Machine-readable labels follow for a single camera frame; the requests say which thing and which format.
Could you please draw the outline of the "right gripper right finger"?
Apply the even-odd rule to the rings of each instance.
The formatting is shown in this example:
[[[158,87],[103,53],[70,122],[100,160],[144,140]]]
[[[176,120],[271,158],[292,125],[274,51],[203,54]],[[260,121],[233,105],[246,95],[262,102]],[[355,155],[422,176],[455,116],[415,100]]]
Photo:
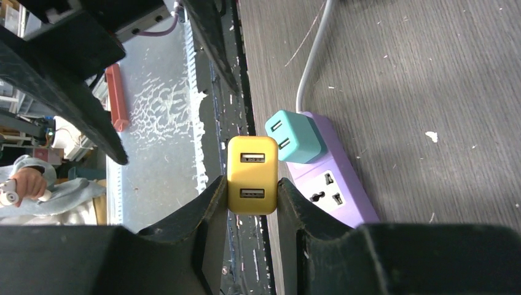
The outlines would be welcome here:
[[[286,294],[519,294],[520,235],[481,224],[351,228],[278,183]]]

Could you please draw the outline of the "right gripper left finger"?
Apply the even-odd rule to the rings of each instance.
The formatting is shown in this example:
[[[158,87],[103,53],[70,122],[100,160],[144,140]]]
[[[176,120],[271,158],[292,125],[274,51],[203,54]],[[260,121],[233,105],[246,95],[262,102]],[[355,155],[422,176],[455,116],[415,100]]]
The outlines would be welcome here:
[[[227,181],[133,233],[123,226],[1,227],[2,294],[219,294]]]

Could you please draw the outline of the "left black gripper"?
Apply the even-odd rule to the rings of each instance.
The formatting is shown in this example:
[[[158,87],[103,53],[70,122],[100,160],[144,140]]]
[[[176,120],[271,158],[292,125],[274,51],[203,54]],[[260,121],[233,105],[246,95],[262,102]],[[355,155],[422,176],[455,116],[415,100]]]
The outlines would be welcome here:
[[[163,1],[20,1],[40,27],[1,28],[1,79],[46,105],[114,162],[128,163],[108,113],[84,82],[126,56],[124,43],[170,17]]]

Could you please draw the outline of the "purple power strip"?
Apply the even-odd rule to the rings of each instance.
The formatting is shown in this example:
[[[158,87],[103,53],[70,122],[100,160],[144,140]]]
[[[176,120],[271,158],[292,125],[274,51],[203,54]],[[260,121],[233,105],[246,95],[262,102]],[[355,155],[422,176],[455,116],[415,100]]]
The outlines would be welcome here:
[[[309,202],[350,227],[379,222],[331,121],[312,112],[303,114],[316,124],[327,152],[309,164],[287,163],[295,187]]]

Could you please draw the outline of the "yellow adapter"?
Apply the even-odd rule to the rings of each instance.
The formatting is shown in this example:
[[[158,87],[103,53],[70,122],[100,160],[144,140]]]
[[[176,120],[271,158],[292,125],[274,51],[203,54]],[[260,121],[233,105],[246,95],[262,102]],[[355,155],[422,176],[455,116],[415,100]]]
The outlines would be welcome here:
[[[269,215],[277,207],[278,145],[268,136],[235,136],[227,146],[227,202],[235,214]]]

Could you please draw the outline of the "teal adapter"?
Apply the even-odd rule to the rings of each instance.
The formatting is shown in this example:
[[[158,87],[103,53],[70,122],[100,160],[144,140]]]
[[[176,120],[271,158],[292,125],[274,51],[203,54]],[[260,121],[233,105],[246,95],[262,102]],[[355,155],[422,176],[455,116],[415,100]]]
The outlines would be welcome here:
[[[278,160],[312,163],[325,155],[326,144],[315,121],[304,114],[279,110],[264,125],[278,145]]]

